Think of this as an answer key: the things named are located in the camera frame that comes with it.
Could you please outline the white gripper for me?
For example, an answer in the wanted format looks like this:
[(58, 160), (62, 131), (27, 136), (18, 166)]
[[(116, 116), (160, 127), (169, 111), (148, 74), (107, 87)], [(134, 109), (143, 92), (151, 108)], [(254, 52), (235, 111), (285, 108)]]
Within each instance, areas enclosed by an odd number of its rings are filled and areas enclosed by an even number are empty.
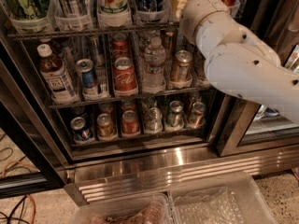
[(174, 21), (188, 41), (199, 46), (237, 41), (237, 22), (221, 0), (170, 0)]

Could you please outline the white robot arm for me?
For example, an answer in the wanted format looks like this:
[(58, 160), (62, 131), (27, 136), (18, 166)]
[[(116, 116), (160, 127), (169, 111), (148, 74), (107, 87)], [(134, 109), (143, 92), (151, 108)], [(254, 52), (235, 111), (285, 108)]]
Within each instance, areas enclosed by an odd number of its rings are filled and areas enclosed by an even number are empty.
[(210, 84), (299, 123), (298, 76), (277, 53), (236, 22), (221, 0), (178, 0), (179, 29), (205, 58)]

